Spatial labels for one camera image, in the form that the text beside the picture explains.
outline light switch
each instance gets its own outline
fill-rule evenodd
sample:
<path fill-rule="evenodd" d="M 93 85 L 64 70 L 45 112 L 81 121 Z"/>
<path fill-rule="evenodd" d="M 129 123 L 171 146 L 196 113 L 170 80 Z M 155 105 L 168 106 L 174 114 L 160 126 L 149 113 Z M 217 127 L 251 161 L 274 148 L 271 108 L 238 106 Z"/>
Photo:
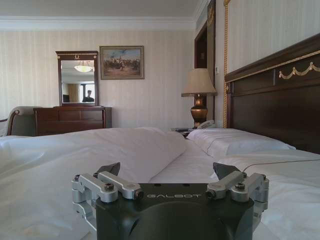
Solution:
<path fill-rule="evenodd" d="M 214 73 L 215 73 L 215 75 L 217 75 L 217 74 L 220 73 L 220 69 L 219 69 L 218 66 L 216 66 L 216 67 L 214 68 Z"/>

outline bed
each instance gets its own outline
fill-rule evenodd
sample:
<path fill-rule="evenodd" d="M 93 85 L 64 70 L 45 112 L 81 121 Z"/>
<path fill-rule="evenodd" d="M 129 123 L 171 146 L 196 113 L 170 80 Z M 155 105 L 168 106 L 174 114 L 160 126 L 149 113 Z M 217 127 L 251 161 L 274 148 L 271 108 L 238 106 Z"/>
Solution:
<path fill-rule="evenodd" d="M 70 181 L 116 162 L 120 177 L 140 183 L 216 182 L 213 162 L 241 171 L 270 163 L 246 169 L 270 179 L 254 239 L 320 239 L 320 72 L 277 78 L 320 65 L 319 49 L 316 35 L 227 75 L 229 129 L 215 135 L 112 128 L 0 138 L 0 239 L 94 239 L 72 210 Z"/>

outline framed painting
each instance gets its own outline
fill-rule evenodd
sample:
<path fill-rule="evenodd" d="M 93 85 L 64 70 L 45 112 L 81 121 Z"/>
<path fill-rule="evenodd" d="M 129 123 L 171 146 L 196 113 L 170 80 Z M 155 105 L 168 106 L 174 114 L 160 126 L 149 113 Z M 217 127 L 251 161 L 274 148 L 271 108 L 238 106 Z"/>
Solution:
<path fill-rule="evenodd" d="M 145 79 L 144 57 L 144 46 L 100 46 L 101 79 Z"/>

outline nightstand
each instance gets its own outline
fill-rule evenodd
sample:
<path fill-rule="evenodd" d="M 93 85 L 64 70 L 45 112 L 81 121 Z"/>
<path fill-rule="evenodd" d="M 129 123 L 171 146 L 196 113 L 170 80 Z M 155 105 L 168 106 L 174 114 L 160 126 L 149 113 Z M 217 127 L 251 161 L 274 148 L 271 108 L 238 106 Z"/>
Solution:
<path fill-rule="evenodd" d="M 191 133 L 193 130 L 193 128 L 183 128 L 183 127 L 175 127 L 175 128 L 171 128 L 172 132 L 177 132 L 180 133 L 184 138 L 187 138 L 187 136 L 189 135 L 189 133 Z"/>

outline table lamp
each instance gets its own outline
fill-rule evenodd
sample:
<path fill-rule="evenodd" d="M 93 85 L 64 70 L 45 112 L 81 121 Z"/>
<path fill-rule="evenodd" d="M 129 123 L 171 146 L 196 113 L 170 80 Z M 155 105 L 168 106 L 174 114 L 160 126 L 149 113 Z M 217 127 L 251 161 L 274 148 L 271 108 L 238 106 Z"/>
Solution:
<path fill-rule="evenodd" d="M 204 106 L 204 97 L 216 95 L 217 91 L 210 80 L 207 68 L 195 68 L 189 72 L 188 83 L 181 97 L 195 98 L 195 105 L 191 108 L 195 128 L 207 120 L 208 109 Z"/>

